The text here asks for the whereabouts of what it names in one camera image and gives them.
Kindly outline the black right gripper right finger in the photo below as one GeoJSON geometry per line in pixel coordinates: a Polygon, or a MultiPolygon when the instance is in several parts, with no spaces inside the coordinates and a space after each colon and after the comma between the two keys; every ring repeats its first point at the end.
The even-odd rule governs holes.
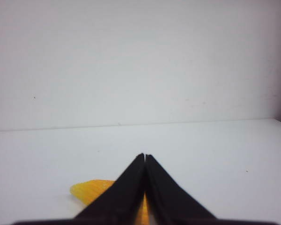
{"type": "Polygon", "coordinates": [[[157,221],[216,220],[184,191],[152,156],[145,156],[146,195],[157,221]]]}

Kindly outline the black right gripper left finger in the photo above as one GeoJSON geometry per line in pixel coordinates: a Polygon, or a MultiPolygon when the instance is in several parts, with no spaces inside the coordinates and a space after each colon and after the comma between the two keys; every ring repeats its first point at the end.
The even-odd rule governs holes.
{"type": "Polygon", "coordinates": [[[139,154],[114,184],[74,219],[84,221],[134,221],[145,188],[145,156],[139,154]]]}

